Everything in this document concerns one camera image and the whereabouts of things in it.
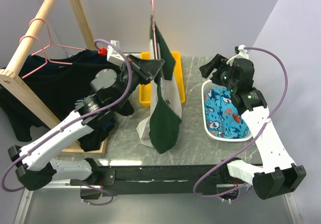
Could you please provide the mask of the yellow plastic tray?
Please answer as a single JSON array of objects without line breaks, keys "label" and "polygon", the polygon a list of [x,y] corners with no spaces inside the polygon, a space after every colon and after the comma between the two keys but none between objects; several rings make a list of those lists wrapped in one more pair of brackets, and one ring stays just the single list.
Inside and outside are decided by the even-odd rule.
[{"label": "yellow plastic tray", "polygon": [[[174,75],[178,85],[180,101],[181,101],[181,104],[183,104],[186,101],[186,96],[185,96],[181,54],[178,51],[172,51],[171,54],[176,61],[175,68],[174,68]],[[150,106],[150,100],[151,100],[151,84],[149,83],[147,85],[144,85],[144,84],[140,85],[139,93],[138,93],[139,103],[142,106]]]}]

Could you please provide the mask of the green and white t shirt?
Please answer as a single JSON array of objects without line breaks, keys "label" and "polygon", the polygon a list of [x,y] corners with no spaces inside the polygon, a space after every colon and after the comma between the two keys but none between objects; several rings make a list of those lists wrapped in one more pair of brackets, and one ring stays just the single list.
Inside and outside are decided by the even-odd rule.
[{"label": "green and white t shirt", "polygon": [[[152,17],[150,18],[150,58],[155,59],[153,49]],[[142,120],[136,130],[140,142],[154,147],[160,154],[173,148],[182,123],[182,105],[174,75],[176,61],[156,26],[159,59],[165,64],[151,82],[150,116]]]}]

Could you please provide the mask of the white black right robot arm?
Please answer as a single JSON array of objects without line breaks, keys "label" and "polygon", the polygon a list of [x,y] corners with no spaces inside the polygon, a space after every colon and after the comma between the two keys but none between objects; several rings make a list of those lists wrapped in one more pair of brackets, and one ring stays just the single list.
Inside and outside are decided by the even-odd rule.
[{"label": "white black right robot arm", "polygon": [[237,158],[238,153],[221,161],[201,177],[220,170],[220,179],[231,183],[239,179],[254,188],[260,199],[291,193],[306,177],[302,165],[296,165],[282,144],[271,120],[267,102],[262,92],[253,87],[254,64],[237,56],[227,59],[217,54],[200,67],[203,78],[231,92],[231,101],[253,136],[250,145],[256,144],[262,167],[248,164]]}]

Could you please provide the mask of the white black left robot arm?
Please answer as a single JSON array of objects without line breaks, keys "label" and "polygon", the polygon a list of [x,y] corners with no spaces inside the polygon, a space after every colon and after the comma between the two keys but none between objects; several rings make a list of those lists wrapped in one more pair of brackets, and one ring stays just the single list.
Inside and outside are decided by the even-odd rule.
[{"label": "white black left robot arm", "polygon": [[90,83],[93,94],[77,104],[61,123],[26,146],[10,147],[12,166],[16,166],[23,187],[38,190],[51,181],[68,179],[82,185],[99,182],[103,173],[92,158],[60,161],[55,157],[72,142],[111,120],[138,85],[157,77],[164,63],[163,59],[144,60],[129,54],[120,73],[103,69],[96,74]]}]

